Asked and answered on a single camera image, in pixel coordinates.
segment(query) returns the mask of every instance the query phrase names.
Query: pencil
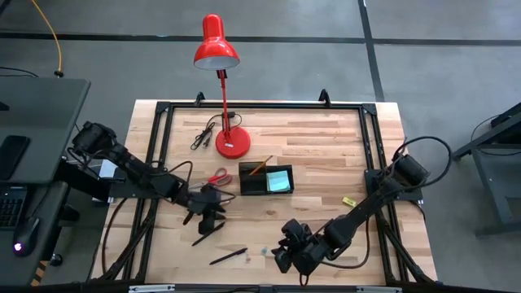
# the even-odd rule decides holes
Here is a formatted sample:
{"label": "pencil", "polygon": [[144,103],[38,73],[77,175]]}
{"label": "pencil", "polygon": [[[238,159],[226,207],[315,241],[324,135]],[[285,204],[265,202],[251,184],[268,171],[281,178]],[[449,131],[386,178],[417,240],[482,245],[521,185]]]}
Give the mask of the pencil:
{"label": "pencil", "polygon": [[253,174],[255,174],[257,171],[259,171],[259,169],[261,169],[262,167],[266,166],[266,163],[268,163],[268,161],[273,158],[273,156],[269,156],[268,159],[264,160],[264,162],[260,163],[257,168],[254,168],[253,171],[248,175],[248,176],[251,176]]}

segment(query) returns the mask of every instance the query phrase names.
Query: concrete floor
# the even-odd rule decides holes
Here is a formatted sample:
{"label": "concrete floor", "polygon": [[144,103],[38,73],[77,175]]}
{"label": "concrete floor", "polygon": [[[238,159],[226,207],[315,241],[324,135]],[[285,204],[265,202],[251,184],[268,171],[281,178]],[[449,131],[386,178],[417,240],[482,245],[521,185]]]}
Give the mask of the concrete floor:
{"label": "concrete floor", "polygon": [[[515,0],[366,0],[373,37],[512,40],[521,38],[521,2]],[[62,33],[199,36],[200,20],[220,13],[229,36],[364,37],[357,0],[41,2]],[[0,16],[3,31],[47,32],[29,1],[13,2]],[[0,65],[51,77],[53,41],[0,41]],[[191,59],[196,42],[63,41],[66,77],[92,81],[78,120],[112,127],[123,141],[137,98],[219,98],[214,72]],[[315,100],[322,88],[341,101],[375,101],[364,44],[234,43],[241,64],[229,70],[231,99]],[[521,51],[517,46],[375,46],[384,98],[398,102],[406,135],[436,135],[454,149],[468,142],[482,120],[518,103]],[[120,109],[118,116],[115,109]],[[433,173],[444,150],[417,144],[411,153]],[[521,234],[476,239],[474,230],[496,223],[471,158],[455,164],[424,190],[427,230],[439,279],[450,285],[520,291]],[[85,280],[103,225],[103,208],[91,207],[63,233],[61,268],[44,283]],[[67,264],[82,263],[72,273]]]}

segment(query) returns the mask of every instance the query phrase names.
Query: yellow cable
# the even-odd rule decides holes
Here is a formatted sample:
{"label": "yellow cable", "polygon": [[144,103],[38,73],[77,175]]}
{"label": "yellow cable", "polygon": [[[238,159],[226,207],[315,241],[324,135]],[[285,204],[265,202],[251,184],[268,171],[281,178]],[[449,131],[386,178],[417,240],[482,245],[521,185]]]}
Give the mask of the yellow cable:
{"label": "yellow cable", "polygon": [[40,15],[42,16],[43,20],[45,20],[45,22],[47,23],[47,26],[49,27],[50,32],[52,33],[52,36],[55,38],[56,47],[58,48],[58,72],[62,73],[62,48],[59,46],[59,42],[58,42],[58,38],[56,37],[56,33],[55,33],[54,29],[52,28],[52,26],[50,25],[49,20],[47,20],[46,15],[43,14],[42,9],[40,9],[38,4],[36,4],[36,1],[35,0],[31,0],[31,1],[33,2],[34,6],[38,10],[38,12],[40,12]]}

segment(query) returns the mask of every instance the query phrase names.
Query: smartphone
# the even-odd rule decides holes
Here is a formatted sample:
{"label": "smartphone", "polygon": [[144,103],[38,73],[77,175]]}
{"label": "smartphone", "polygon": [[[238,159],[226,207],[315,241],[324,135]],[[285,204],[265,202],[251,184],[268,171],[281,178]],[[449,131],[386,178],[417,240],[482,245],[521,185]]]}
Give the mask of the smartphone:
{"label": "smartphone", "polygon": [[6,137],[0,146],[0,180],[11,178],[24,156],[31,138],[19,135]]}

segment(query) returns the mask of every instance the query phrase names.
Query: lamp base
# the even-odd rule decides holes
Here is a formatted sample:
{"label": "lamp base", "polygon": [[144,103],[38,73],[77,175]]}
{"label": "lamp base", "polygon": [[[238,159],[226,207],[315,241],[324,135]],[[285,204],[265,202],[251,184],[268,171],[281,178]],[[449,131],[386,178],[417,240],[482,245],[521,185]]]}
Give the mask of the lamp base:
{"label": "lamp base", "polygon": [[250,135],[244,128],[235,126],[230,130],[230,141],[226,142],[221,130],[215,139],[215,148],[227,159],[238,159],[250,149]]}

